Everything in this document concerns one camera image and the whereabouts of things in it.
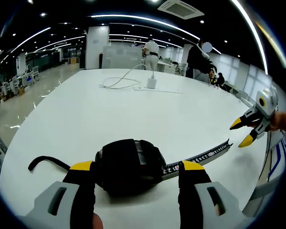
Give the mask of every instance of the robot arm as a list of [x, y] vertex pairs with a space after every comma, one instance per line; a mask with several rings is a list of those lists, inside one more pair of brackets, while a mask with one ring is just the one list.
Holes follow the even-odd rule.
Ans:
[[251, 145], [256, 139], [264, 135], [270, 128], [270, 119], [275, 113], [278, 103], [277, 90], [274, 86], [257, 92], [255, 106], [247, 110], [243, 116], [237, 118], [230, 127], [230, 130], [238, 129], [250, 124], [252, 121], [260, 121], [250, 134], [238, 146], [240, 148]]

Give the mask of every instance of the floor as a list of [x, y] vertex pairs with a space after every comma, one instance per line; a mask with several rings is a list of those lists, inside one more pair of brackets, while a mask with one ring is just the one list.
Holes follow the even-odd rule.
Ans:
[[80, 70], [79, 64], [63, 64], [40, 73], [40, 80], [21, 96], [0, 103], [0, 137], [9, 147], [23, 121], [57, 86]]

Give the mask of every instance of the white cable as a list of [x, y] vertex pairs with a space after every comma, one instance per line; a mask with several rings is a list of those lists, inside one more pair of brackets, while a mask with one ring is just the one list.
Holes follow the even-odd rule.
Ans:
[[[141, 83], [141, 81], [138, 81], [138, 80], [125, 78], [125, 76], [126, 76], [128, 73], [130, 73], [133, 69], [135, 69], [135, 68], [138, 67], [138, 66], [148, 67], [148, 68], [150, 68], [150, 69], [152, 70], [152, 72], [153, 72], [153, 69], [152, 69], [151, 67], [146, 66], [145, 64], [138, 64], [137, 66], [134, 66], [131, 70], [129, 70], [122, 78], [118, 78], [118, 77], [106, 78], [106, 79], [103, 81], [102, 84], [99, 84], [99, 86], [100, 86], [100, 87], [103, 87], [103, 88], [110, 88], [110, 89], [123, 89], [123, 88], [127, 88], [127, 87], [132, 87], [132, 86], [135, 86], [135, 85]], [[112, 84], [112, 85], [110, 85], [110, 86], [104, 85], [104, 83], [105, 83], [106, 80], [108, 80], [108, 79], [113, 79], [113, 78], [117, 78], [117, 79], [119, 79], [119, 80], [118, 80], [116, 83], [114, 83], [114, 84]], [[117, 85], [122, 79], [135, 81], [135, 82], [137, 82], [137, 83], [134, 83], [134, 84], [132, 84], [132, 85], [125, 86], [125, 87], [113, 87], [113, 86]]]

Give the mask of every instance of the black tape measure case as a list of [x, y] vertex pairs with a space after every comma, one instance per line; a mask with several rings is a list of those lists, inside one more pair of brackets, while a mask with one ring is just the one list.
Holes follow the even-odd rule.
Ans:
[[166, 162], [157, 147], [125, 139], [105, 145], [95, 156], [97, 184], [111, 195], [142, 192], [162, 181]]

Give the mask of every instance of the white pants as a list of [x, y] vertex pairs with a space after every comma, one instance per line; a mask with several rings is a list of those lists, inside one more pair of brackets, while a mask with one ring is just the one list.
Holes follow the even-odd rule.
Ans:
[[155, 55], [147, 55], [145, 57], [145, 65], [147, 65], [146, 70], [153, 69], [157, 71], [158, 57]]

